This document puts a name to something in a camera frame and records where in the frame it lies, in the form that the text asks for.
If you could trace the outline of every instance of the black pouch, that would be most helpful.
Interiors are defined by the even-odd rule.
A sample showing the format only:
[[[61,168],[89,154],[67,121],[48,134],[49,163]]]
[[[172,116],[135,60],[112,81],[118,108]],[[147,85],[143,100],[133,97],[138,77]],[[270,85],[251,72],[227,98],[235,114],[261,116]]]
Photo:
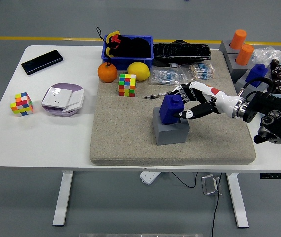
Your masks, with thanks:
[[[173,43],[153,45],[154,59],[162,63],[195,63],[211,59],[210,48],[206,44],[190,44],[181,39]]]

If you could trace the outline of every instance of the gray base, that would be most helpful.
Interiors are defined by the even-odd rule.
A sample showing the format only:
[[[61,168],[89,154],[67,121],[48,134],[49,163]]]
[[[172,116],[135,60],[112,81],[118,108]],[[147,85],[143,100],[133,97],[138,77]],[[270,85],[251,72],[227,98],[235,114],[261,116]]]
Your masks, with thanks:
[[[152,119],[157,145],[185,142],[190,130],[188,121],[181,119],[177,124],[162,124],[159,109],[160,107],[154,107]]]
[[[236,82],[236,84],[234,84],[236,93],[238,94],[238,92],[241,90],[241,88],[246,84],[245,80],[247,79],[248,75],[250,73],[250,70],[247,70]],[[266,83],[261,83],[258,87],[255,87],[253,85],[249,85],[247,86],[247,88],[245,89],[245,91],[243,92],[243,94],[241,95],[242,97],[246,97],[247,95],[249,95],[251,92],[253,91],[264,91],[265,89],[268,88],[268,85]]]
[[[226,59],[228,54],[238,54],[239,50],[232,49],[230,47],[231,40],[223,40],[219,46],[219,51],[221,51]]]
[[[237,56],[237,54],[228,54],[225,59],[233,84],[235,84],[247,70],[251,70],[254,67],[254,63],[251,60],[249,60],[248,64],[245,66],[237,64],[235,62]]]

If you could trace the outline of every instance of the table leg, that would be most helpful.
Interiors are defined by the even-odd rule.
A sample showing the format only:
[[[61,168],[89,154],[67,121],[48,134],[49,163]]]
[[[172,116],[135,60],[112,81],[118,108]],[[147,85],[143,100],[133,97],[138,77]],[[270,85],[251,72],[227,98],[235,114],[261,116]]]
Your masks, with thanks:
[[[248,223],[244,201],[241,195],[237,175],[238,173],[230,173],[230,174],[226,173],[228,186],[230,190],[230,196],[233,202],[237,227],[248,228],[249,223]]]
[[[70,188],[72,181],[72,170],[63,171],[60,192],[58,194],[53,226],[64,226],[68,199],[70,196]]]

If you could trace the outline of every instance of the orange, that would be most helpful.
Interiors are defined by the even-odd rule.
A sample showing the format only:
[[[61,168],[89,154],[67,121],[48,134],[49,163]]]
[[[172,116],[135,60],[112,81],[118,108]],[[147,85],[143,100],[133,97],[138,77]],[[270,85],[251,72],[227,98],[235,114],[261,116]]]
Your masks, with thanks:
[[[117,69],[113,64],[108,65],[108,63],[102,63],[98,67],[98,76],[100,80],[111,83],[117,78]]]

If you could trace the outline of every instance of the phone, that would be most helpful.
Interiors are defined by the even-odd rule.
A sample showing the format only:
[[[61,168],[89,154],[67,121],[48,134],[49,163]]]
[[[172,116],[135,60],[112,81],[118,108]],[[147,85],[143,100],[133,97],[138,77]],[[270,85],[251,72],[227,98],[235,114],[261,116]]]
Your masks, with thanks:
[[[41,55],[37,58],[31,59],[28,62],[22,63],[24,71],[28,75],[35,73],[43,68],[47,68],[55,63],[61,62],[63,57],[59,54],[57,50]]]

